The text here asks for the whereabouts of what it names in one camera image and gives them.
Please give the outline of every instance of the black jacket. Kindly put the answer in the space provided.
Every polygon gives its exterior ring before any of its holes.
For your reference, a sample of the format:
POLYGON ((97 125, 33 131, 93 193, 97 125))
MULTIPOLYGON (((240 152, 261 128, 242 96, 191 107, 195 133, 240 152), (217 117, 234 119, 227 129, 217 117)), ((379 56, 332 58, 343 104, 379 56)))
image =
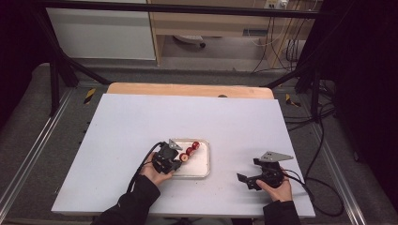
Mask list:
MULTIPOLYGON (((92 225, 144 225, 149 207, 161 193, 146 176, 138 175, 131 193, 103 212, 92 225)), ((293 201, 273 202, 263 208, 266 225, 297 225, 299 216, 293 201)))

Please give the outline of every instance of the person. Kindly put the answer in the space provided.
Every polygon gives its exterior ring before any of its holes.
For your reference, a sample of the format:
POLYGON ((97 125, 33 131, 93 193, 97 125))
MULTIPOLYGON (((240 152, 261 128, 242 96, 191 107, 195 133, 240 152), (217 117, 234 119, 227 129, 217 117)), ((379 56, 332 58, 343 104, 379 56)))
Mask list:
MULTIPOLYGON (((154 153, 149 155, 148 162, 152 161, 153 155, 154 153)), ((152 163, 145 164, 137 176, 132 192, 123 194, 117 204, 100 214, 92 225, 145 224, 150 206, 161 195, 158 187, 172 175, 173 172, 158 173, 152 163)), ((285 177, 277 188, 270 187, 261 180, 257 180, 256 183, 273 200, 263 208, 265 225, 300 224, 288 178, 285 177)))

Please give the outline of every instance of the tray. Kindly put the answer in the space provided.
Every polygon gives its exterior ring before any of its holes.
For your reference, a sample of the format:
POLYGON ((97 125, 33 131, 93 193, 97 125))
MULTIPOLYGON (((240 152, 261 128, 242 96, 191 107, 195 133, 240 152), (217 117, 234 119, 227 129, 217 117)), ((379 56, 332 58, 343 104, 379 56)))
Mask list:
POLYGON ((193 138, 173 138, 172 140, 183 149, 178 151, 179 154, 176 158, 185 153, 193 142, 200 143, 199 148, 190 156, 188 161, 183 162, 181 167, 176 170, 173 175, 174 178, 203 178, 210 173, 210 146, 208 141, 193 138))

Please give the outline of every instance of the black horizontal bar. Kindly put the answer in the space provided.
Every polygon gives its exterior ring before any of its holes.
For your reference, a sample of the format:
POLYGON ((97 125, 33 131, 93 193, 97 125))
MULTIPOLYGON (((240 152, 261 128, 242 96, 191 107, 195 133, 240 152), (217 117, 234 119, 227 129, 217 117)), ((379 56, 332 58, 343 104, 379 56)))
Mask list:
POLYGON ((173 12, 173 13, 216 14, 216 15, 234 15, 234 16, 303 18, 303 19, 318 19, 318 18, 334 16, 334 14, 328 12, 276 10, 276 9, 253 8, 253 7, 229 8, 229 7, 87 2, 87 1, 66 1, 66 0, 36 0, 36 3, 46 8, 74 8, 74 9, 93 9, 93 10, 111 10, 111 11, 173 12))

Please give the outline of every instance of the person's left hand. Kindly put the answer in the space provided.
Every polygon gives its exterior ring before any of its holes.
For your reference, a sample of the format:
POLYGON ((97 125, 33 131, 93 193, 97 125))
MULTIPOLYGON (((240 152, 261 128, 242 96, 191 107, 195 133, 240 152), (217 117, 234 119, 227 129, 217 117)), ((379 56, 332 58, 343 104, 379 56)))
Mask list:
POLYGON ((152 165, 152 158, 155 153, 151 153, 146 160, 147 164, 144 165, 143 169, 140 171, 141 175, 146 176, 153 184, 157 187, 165 180, 172 178, 174 171, 170 171, 167 174, 158 173, 152 165))

